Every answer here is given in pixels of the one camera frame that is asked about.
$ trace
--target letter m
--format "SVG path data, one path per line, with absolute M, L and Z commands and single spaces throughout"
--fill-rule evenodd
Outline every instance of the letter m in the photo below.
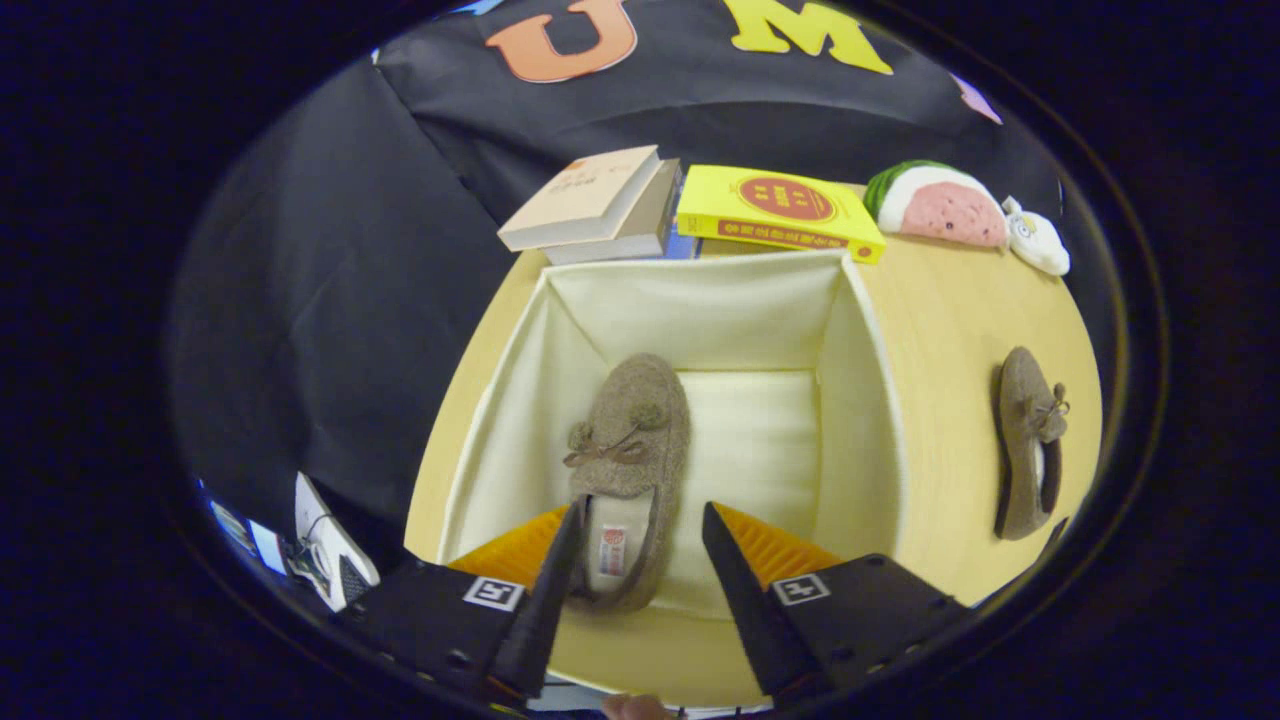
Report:
M 867 41 L 858 20 L 823 5 L 806 3 L 799 13 L 777 0 L 724 0 L 737 22 L 733 46 L 749 53 L 790 53 L 791 42 L 817 58 L 827 38 L 831 56 L 846 65 L 893 74 L 876 49 Z M 785 35 L 791 42 L 776 36 Z

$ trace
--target wooden table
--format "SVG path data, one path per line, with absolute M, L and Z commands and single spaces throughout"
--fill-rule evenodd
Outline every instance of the wooden table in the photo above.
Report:
M 1010 251 L 901 236 L 887 242 L 881 263 L 859 265 L 859 272 L 888 350 L 905 432 L 911 489 L 895 559 L 960 602 L 975 603 L 1028 568 L 1052 525 L 1074 515 L 1088 493 L 1102 432 L 1097 363 L 1061 279 Z M 541 252 L 520 256 L 449 384 L 404 534 L 404 547 L 422 560 L 439 561 L 444 506 L 471 416 L 544 266 Z M 1053 516 L 1010 542 L 993 529 L 1001 473 L 1007 473 L 995 407 L 998 369 L 1018 345 L 1036 355 L 1050 384 L 1066 384 L 1071 411 Z M 644 669 L 634 671 L 643 675 Z M 719 700 L 685 691 L 687 702 L 671 700 Z

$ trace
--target fabric storage bin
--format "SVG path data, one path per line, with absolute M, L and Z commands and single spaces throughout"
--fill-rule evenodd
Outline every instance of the fabric storage bin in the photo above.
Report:
M 632 689 L 602 667 L 607 643 L 611 657 L 689 662 L 689 689 L 699 674 L 719 673 L 714 700 L 745 703 L 759 691 L 701 544 L 704 503 L 750 512 L 849 559 L 893 555 L 906 502 L 886 354 L 845 251 L 545 269 L 472 418 L 442 561 L 570 502 L 570 428 L 635 352 L 666 357 L 689 398 L 671 564 L 639 612 L 566 610 L 550 669 Z M 666 650 L 663 637 L 673 643 Z

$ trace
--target brown slipper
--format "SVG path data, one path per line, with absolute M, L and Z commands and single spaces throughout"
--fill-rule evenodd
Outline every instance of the brown slipper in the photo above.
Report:
M 1070 410 L 1062 383 L 1053 386 L 1025 347 L 1015 347 L 1000 373 L 1000 432 L 1009 479 L 996 514 L 996 534 L 1019 539 L 1048 521 L 1062 483 L 1062 447 Z
M 689 451 L 689 404 L 657 355 L 632 355 L 609 373 L 586 421 L 570 432 L 573 496 L 591 496 L 589 537 L 570 602 L 602 611 L 640 610 L 667 565 Z

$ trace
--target beige book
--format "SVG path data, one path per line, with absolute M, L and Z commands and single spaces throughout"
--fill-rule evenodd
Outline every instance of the beige book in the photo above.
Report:
M 680 160 L 663 160 L 653 176 L 653 181 L 636 201 L 635 209 L 622 222 L 616 237 L 550 245 L 541 250 L 552 265 L 662 256 L 667 251 L 667 237 L 671 232 L 678 184 Z
M 512 251 L 612 238 L 658 165 L 657 145 L 573 160 L 516 210 L 498 237 Z

